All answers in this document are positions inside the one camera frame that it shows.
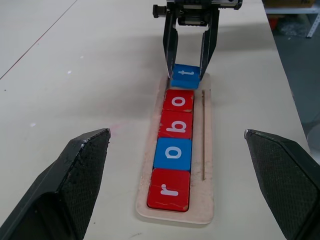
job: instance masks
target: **robotic arm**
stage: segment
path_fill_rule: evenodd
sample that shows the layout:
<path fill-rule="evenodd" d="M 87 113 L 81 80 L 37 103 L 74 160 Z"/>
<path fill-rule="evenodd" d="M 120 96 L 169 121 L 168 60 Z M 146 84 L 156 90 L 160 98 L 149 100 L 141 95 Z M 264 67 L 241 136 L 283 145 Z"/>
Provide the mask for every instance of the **robotic arm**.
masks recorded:
<path fill-rule="evenodd" d="M 242 0 L 167 0 L 166 6 L 153 5 L 154 18 L 165 17 L 163 47 L 169 78 L 172 77 L 178 48 L 177 19 L 181 26 L 208 26 L 202 36 L 201 80 L 216 48 L 219 8 L 238 10 L 241 5 Z"/>

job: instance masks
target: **blue letter block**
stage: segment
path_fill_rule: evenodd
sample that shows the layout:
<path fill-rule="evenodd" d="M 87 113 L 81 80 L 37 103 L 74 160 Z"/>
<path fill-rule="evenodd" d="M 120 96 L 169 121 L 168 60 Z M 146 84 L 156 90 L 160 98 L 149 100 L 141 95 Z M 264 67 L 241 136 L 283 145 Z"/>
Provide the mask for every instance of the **blue letter block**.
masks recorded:
<path fill-rule="evenodd" d="M 190 139 L 160 137 L 156 144 L 154 168 L 190 171 Z"/>
<path fill-rule="evenodd" d="M 171 86 L 185 89 L 197 89 L 200 82 L 200 67 L 175 64 Z"/>

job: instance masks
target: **wooden tray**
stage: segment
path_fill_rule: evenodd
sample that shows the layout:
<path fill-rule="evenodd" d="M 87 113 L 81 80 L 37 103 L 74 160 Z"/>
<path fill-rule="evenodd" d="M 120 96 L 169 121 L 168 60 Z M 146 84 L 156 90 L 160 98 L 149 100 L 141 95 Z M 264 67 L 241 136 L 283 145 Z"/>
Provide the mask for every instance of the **wooden tray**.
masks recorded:
<path fill-rule="evenodd" d="M 199 88 L 194 91 L 189 209 L 186 212 L 175 212 L 153 209 L 147 206 L 158 129 L 167 88 L 178 89 L 169 87 L 168 78 L 163 77 L 160 81 L 150 130 L 146 140 L 141 180 L 136 198 L 136 210 L 146 218 L 208 224 L 214 216 L 211 82 L 208 74 L 204 75 Z"/>

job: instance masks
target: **red letter block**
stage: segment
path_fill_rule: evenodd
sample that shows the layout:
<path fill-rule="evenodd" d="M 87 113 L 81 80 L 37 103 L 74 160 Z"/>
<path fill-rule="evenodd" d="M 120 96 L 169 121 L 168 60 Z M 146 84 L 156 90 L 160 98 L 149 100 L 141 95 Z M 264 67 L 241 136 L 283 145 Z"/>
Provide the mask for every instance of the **red letter block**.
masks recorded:
<path fill-rule="evenodd" d="M 186 212 L 189 208 L 190 173 L 156 168 L 152 172 L 147 205 L 153 209 Z"/>
<path fill-rule="evenodd" d="M 181 111 L 162 111 L 159 138 L 191 139 L 192 113 Z"/>
<path fill-rule="evenodd" d="M 163 110 L 191 113 L 194 106 L 194 91 L 168 89 Z"/>

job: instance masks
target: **white table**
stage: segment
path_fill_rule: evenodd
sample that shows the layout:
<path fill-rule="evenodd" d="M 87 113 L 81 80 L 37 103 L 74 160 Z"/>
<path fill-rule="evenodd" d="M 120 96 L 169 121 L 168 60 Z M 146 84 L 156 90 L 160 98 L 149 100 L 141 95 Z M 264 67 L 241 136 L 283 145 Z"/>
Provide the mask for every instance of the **white table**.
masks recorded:
<path fill-rule="evenodd" d="M 76 0 L 0 0 L 0 78 Z"/>
<path fill-rule="evenodd" d="M 308 151 L 261 1 L 221 10 L 212 77 L 215 216 L 205 227 L 135 213 L 155 91 L 166 72 L 161 0 L 78 0 L 0 81 L 0 224 L 67 142 L 109 127 L 100 193 L 85 239 L 284 240 L 264 200 L 246 128 Z M 177 63 L 199 64 L 204 28 L 178 27 Z"/>

